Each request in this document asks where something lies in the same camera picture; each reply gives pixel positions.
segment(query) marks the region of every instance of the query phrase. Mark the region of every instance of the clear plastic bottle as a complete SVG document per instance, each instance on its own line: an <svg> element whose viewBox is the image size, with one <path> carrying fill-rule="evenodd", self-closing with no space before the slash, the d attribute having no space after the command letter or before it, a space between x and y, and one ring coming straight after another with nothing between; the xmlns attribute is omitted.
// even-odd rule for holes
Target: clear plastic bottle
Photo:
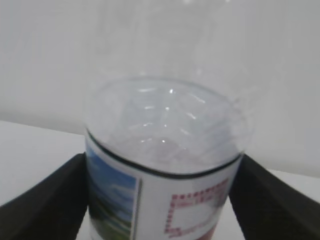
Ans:
<svg viewBox="0 0 320 240"><path fill-rule="evenodd" d="M96 9L92 239L210 240L276 64L282 3L101 0Z"/></svg>

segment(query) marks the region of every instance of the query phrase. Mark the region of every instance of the blue sky image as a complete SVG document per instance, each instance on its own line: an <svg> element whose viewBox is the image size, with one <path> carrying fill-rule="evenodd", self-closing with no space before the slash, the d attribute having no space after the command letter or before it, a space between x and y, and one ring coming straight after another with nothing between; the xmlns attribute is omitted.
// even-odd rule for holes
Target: blue sky image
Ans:
<svg viewBox="0 0 320 240"><path fill-rule="evenodd" d="M90 186L107 205L114 206L115 214L131 221L137 180L104 162L88 146L87 168L95 186Z"/></svg>

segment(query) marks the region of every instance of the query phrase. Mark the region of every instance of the black holder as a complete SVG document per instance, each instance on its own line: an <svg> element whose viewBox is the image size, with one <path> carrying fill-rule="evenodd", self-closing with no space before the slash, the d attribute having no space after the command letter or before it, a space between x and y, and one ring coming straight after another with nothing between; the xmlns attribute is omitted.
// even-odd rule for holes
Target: black holder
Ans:
<svg viewBox="0 0 320 240"><path fill-rule="evenodd" d="M320 240L320 204L247 155L229 197L246 240ZM0 207L0 240L75 240L87 206L83 153Z"/></svg>

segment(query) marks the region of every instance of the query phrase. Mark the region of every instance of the landscape picture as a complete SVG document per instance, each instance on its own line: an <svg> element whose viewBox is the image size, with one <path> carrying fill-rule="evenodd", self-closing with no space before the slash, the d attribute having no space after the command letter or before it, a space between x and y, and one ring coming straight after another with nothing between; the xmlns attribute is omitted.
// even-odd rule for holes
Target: landscape picture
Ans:
<svg viewBox="0 0 320 240"><path fill-rule="evenodd" d="M106 164L87 149L89 212L104 240L131 240L135 197L139 181Z"/></svg>

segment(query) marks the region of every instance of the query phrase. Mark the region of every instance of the white label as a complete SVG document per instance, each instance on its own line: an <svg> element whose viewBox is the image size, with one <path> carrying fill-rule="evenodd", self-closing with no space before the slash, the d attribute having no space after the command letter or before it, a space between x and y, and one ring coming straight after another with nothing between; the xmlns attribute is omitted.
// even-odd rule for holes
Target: white label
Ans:
<svg viewBox="0 0 320 240"><path fill-rule="evenodd" d="M86 141L91 222L102 239L211 239L239 159L204 176L175 179L129 166Z"/></svg>

